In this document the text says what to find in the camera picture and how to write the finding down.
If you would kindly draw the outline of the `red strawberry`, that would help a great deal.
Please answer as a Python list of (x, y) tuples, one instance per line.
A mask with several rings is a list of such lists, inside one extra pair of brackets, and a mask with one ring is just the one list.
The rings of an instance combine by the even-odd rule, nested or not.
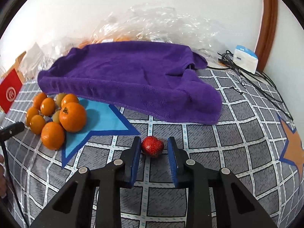
[(157, 158), (164, 150), (164, 143), (154, 136), (148, 136), (142, 141), (141, 149), (144, 154)]

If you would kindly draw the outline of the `small orange tangerine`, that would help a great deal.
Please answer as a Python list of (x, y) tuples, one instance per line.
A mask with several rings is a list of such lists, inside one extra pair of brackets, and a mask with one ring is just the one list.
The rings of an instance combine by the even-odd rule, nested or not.
[(33, 98), (33, 106), (40, 110), (41, 108), (41, 104), (42, 104), (42, 101), (45, 100), (47, 98), (47, 95), (43, 92), (41, 93), (38, 93), (34, 98)]
[(32, 106), (27, 110), (27, 114), (26, 114), (27, 126), (30, 126), (30, 121), (35, 115), (39, 115), (39, 110), (36, 107)]
[(29, 125), (32, 133), (39, 135), (42, 132), (42, 129), (45, 126), (45, 124), (46, 122), (43, 116), (35, 115), (31, 118)]
[(40, 111), (44, 116), (53, 115), (55, 109), (56, 109), (56, 104), (53, 98), (47, 97), (42, 101)]

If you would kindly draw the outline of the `red paper box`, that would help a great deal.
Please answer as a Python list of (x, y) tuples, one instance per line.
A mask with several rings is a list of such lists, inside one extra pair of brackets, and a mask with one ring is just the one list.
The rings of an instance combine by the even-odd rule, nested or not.
[(23, 84), (15, 69), (13, 69), (1, 82), (0, 105), (4, 113), (9, 112), (9, 109), (16, 99), (22, 85)]

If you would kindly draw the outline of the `orange tangerine front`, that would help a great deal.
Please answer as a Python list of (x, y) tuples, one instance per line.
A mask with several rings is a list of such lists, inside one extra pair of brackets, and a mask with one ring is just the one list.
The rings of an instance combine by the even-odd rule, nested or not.
[(53, 121), (45, 124), (41, 132), (41, 141), (47, 149), (59, 150), (64, 140), (65, 132), (61, 125)]

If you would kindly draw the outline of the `green kiwi fruit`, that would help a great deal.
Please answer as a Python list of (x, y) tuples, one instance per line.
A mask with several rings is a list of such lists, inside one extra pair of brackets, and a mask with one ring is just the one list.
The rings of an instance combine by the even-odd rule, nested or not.
[(55, 102), (57, 107), (61, 108), (61, 102), (66, 95), (66, 93), (59, 93), (56, 95)]
[(52, 116), (52, 121), (57, 124), (60, 124), (59, 116), (60, 116), (60, 110), (57, 110)]

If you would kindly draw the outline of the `large orange persimmon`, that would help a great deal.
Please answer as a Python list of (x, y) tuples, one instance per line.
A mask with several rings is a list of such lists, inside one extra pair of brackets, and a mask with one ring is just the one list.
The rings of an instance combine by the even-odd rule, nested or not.
[(67, 132), (79, 132), (86, 125), (86, 110), (79, 103), (69, 102), (60, 110), (59, 121)]

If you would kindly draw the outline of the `grey checked bed sheet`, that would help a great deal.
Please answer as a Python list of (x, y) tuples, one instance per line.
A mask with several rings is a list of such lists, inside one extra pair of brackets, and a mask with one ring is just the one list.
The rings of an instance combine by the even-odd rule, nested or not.
[[(257, 198), (278, 227), (303, 216), (303, 180), (297, 168), (280, 160), (287, 138), (280, 124), (287, 109), (273, 105), (261, 92), (278, 98), (270, 85), (251, 85), (229, 72), (198, 71), (200, 79), (219, 91), (222, 114), (217, 125), (168, 123), (121, 107), (119, 111), (140, 132), (177, 146), (207, 168), (229, 168)], [(62, 166), (61, 152), (45, 148), (26, 129), (6, 142), (17, 199), (8, 195), (8, 209), (21, 227), (32, 223), (44, 206), (82, 167), (97, 169), (120, 157), (132, 136), (93, 136)], [(185, 227), (188, 192), (172, 183), (166, 153), (141, 156), (137, 181), (121, 190), (123, 227)]]

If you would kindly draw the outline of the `orange tangerine behind persimmon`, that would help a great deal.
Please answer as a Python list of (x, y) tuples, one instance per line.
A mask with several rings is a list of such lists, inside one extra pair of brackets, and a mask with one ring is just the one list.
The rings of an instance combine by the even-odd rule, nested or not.
[(62, 100), (61, 100), (61, 108), (64, 108), (65, 105), (67, 105), (70, 102), (75, 102), (75, 103), (79, 103), (79, 99), (76, 95), (74, 94), (67, 94), (65, 95)]

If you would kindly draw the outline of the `white plastic bag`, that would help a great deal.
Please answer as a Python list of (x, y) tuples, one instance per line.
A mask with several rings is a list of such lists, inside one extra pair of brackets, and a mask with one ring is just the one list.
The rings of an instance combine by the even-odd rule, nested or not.
[(35, 43), (22, 58), (18, 71), (21, 72), (25, 80), (36, 80), (39, 72), (48, 70), (53, 63), (53, 59), (47, 56)]

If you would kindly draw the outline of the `white blue box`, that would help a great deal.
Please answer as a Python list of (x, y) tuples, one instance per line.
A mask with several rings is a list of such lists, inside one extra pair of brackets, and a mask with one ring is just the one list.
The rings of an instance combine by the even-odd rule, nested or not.
[(233, 62), (242, 69), (254, 74), (258, 66), (258, 57), (250, 49), (237, 45), (233, 54)]

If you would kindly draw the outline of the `purple towel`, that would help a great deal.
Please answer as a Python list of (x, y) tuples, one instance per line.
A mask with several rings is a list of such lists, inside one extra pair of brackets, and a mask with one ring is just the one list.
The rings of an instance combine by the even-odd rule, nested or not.
[(111, 42), (73, 48), (39, 72), (48, 94), (119, 105), (173, 123), (214, 125), (222, 99), (196, 71), (207, 66), (188, 46), (161, 42)]

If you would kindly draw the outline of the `clear plastic bag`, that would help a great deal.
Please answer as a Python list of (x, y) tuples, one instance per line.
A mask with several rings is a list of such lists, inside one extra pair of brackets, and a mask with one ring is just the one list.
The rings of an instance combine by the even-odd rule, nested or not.
[(143, 4), (108, 15), (79, 48), (103, 41), (153, 41), (186, 45), (212, 55), (226, 47), (220, 40), (222, 32), (216, 21), (178, 13), (173, 7)]

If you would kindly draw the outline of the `brown wooden door frame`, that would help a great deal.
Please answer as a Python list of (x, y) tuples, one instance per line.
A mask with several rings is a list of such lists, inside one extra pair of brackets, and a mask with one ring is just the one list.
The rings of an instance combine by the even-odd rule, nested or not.
[(278, 0), (263, 0), (263, 15), (255, 53), (259, 71), (264, 71), (275, 38), (278, 18)]

